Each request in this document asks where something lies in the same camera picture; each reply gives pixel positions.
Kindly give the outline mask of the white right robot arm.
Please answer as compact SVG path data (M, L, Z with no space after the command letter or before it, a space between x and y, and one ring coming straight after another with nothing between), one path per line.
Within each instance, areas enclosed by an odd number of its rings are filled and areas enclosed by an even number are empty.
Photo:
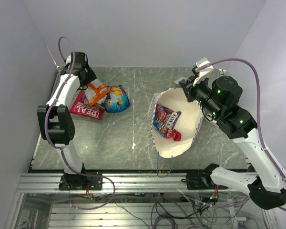
M216 79L208 86L208 79L194 84L196 77L179 82L187 101L197 101L211 112L219 129L244 152L256 175L227 170L217 164L208 165L202 173L201 185L210 189L215 185L230 187L248 195L262 209L279 208L286 204L286 172L280 174L274 156L262 146L258 125L252 115L238 105L243 89L230 76Z

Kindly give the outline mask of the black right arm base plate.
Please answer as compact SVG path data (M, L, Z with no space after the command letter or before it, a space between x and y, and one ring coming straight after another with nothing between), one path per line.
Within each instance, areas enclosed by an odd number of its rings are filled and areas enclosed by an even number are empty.
M186 184L188 190L215 190L215 184L202 170L189 170L181 182Z

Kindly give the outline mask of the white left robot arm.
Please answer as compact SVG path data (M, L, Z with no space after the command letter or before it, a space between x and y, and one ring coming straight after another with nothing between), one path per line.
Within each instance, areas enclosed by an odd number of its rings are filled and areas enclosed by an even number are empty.
M45 104L37 108L37 117L41 137L56 149L63 164L64 173L73 175L71 184L76 189L87 186L88 178L84 175L84 165L76 152L73 139L75 125L70 114L74 94L96 79L88 64L88 57L83 52L72 52L61 72L59 84Z

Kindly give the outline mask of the orange snack bag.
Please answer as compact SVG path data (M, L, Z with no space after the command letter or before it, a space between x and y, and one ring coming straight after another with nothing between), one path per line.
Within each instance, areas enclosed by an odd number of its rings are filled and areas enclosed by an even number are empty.
M103 84L99 79L95 79L90 82L87 89L84 91L89 105L98 103L100 100L105 98L109 92L109 87Z

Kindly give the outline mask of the purple candy snack bag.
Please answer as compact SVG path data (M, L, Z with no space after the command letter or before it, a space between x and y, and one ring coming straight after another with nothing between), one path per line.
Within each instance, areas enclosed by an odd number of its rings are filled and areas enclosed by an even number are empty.
M102 104L105 102L107 94L96 94L95 92L83 92L81 96L81 101L87 105Z

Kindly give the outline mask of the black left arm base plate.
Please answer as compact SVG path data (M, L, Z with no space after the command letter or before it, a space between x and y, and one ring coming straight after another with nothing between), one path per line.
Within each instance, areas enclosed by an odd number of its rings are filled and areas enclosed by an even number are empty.
M64 173L60 178L58 189L61 191L70 190L101 190L102 178L87 177L78 174Z

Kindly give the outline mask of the blue candy snack bag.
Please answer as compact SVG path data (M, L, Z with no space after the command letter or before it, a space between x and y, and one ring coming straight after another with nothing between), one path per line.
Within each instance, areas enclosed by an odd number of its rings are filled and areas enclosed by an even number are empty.
M129 98L121 85L110 86L110 92L102 106L108 113L119 113L130 106Z

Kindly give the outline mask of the purple FOXS candy bag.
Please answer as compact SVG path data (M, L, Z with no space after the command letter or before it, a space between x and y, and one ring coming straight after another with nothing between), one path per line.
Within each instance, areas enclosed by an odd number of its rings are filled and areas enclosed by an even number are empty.
M177 122L177 120L178 120L178 118L180 117L181 114L182 114L182 112L180 112L180 111L178 111L178 112L172 112L172 113L169 115L169 117L168 117L168 119L167 119L167 121L166 121L165 127L166 127L167 129L173 129L174 126L175 126L175 124L176 124L176 122Z

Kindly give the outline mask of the red REAL chips bag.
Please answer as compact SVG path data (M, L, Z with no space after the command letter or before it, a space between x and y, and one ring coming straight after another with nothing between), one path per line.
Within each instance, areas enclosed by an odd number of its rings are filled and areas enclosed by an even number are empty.
M101 120L105 109L100 105L90 105L83 91L80 91L76 97L71 109L71 114Z

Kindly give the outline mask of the blue checkered paper bag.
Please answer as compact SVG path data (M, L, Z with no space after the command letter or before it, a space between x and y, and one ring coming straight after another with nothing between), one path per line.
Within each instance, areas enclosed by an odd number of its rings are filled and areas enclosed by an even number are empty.
M181 118L177 121L177 131L181 133L181 141L165 140L156 131L152 122L156 114L156 105L163 105L181 112ZM196 138L204 119L202 109L197 101L189 103L181 88L168 89L153 95L149 106L148 121L151 131L153 146L158 157L173 160L175 157L187 151Z

